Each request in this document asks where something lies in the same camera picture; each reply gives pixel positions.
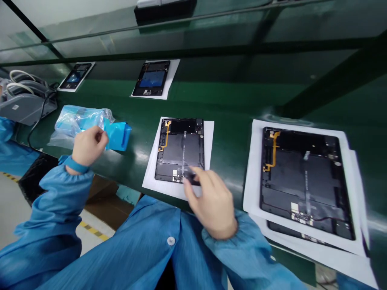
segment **display screen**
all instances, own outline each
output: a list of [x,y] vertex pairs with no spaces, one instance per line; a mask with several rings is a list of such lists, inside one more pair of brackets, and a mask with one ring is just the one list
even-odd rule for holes
[[161,87],[164,80],[165,71],[144,73],[140,87]]
[[66,83],[77,83],[81,80],[83,74],[85,73],[84,70],[81,70],[81,71],[76,71],[74,73],[71,74],[71,76],[69,76],[69,78],[67,79]]

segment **white cable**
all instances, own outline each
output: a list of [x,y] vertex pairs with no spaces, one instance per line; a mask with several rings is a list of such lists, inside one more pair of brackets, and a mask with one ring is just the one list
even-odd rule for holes
[[30,75],[29,73],[27,73],[27,72],[25,72],[25,71],[22,71],[22,70],[11,70],[10,72],[9,72],[9,78],[11,79],[11,81],[13,81],[14,83],[16,83],[16,81],[12,78],[12,75],[13,75],[13,73],[22,73],[22,74],[25,74],[25,75],[27,75],[27,76],[29,76],[29,77],[31,77],[34,81],[36,81],[35,80],[35,78],[32,76],[32,75]]
[[22,85],[22,84],[19,84],[19,83],[9,83],[9,84],[7,84],[7,93],[10,95],[10,96],[12,96],[12,97],[14,97],[14,94],[12,94],[10,91],[9,91],[9,87],[11,87],[11,86],[16,86],[16,87],[22,87],[23,89],[26,89],[27,91],[29,91],[31,94],[33,94],[34,95],[34,93],[33,93],[33,90],[31,90],[29,87],[27,87],[26,85]]

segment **blue elastic cuff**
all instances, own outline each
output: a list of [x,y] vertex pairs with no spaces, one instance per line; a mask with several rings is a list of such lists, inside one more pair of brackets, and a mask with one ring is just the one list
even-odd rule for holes
[[75,162],[73,160],[73,157],[72,156],[69,156],[66,161],[63,163],[64,165],[67,165],[68,167],[70,167],[72,170],[76,171],[76,172],[79,172],[79,173],[86,173],[87,171],[89,171],[90,167],[89,166],[83,166],[77,162]]

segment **wire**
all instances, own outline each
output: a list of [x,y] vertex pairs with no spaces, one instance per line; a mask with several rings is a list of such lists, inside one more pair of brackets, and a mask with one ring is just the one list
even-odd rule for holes
[[[266,202],[262,202],[262,203],[265,204],[265,205],[274,207],[274,208],[276,208],[276,209],[280,209],[280,210],[282,210],[282,211],[287,211],[289,214],[291,214],[291,211],[285,210],[285,209],[280,208],[280,207],[276,207],[275,205],[271,205],[271,204],[268,204],[268,203],[266,203]],[[313,221],[314,221],[314,222],[320,222],[320,221],[327,220],[327,219],[337,220],[337,221],[339,221],[339,222],[345,222],[345,223],[346,223],[345,220],[338,219],[338,218],[334,218],[334,217],[323,217],[323,218],[318,219],[318,220],[313,219]]]
[[54,82],[54,83],[52,83],[51,85],[49,85],[49,87],[50,87],[51,89],[57,89],[57,88],[59,87],[59,83],[58,83],[58,82]]
[[38,151],[38,152],[40,152],[40,151],[37,150],[37,149],[35,149],[34,147],[32,147],[31,142],[30,142],[30,138],[31,138],[32,132],[35,130],[36,126],[39,124],[40,120],[41,120],[42,117],[43,117],[44,106],[46,105],[47,100],[49,100],[49,98],[50,98],[52,95],[54,95],[54,94],[55,94],[55,93],[51,93],[51,94],[49,94],[49,95],[44,99],[43,104],[42,104],[42,111],[40,112],[40,118],[39,118],[39,120],[35,123],[35,125],[32,127],[31,131],[28,133],[28,136],[27,136],[28,146],[29,146],[31,149],[33,149],[33,150],[35,150],[35,151]]
[[329,286],[333,286],[334,288],[336,288],[336,289],[338,289],[338,287],[336,287],[336,285],[334,285],[334,283],[327,283],[327,284],[322,284],[322,283],[318,283],[318,282],[316,282],[318,285],[320,285],[323,289],[325,289],[325,290],[329,290],[328,288],[326,288],[326,287],[324,287],[324,285],[329,285]]
[[30,75],[29,73],[27,73],[27,72],[25,72],[25,71],[22,71],[22,70],[11,70],[10,72],[9,72],[9,78],[11,79],[11,81],[13,81],[14,83],[17,83],[17,81],[15,81],[14,79],[13,79],[13,77],[12,77],[12,75],[13,75],[13,73],[21,73],[21,74],[24,74],[24,75],[27,75],[27,76],[29,76],[31,79],[33,79],[34,81],[36,81],[35,80],[35,78],[32,76],[32,75]]
[[7,90],[7,93],[8,93],[11,97],[14,97],[14,94],[11,93],[11,92],[9,91],[9,87],[22,87],[23,89],[26,89],[27,91],[29,91],[31,94],[34,95],[33,90],[31,90],[31,89],[30,89],[29,87],[27,87],[26,85],[19,84],[19,83],[9,83],[9,84],[7,84],[6,90]]
[[325,288],[322,284],[316,282],[318,285],[320,285],[323,289],[328,290],[328,288]]

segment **hand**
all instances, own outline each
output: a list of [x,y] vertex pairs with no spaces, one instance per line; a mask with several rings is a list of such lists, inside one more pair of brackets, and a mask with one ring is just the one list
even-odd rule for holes
[[[100,127],[94,126],[75,136],[73,160],[83,166],[91,166],[105,150],[108,135]],[[66,166],[70,174],[80,174]]]
[[231,192],[213,171],[190,167],[200,181],[203,195],[196,197],[191,183],[184,178],[184,192],[189,206],[208,233],[216,240],[227,240],[235,235],[238,223],[234,214]]

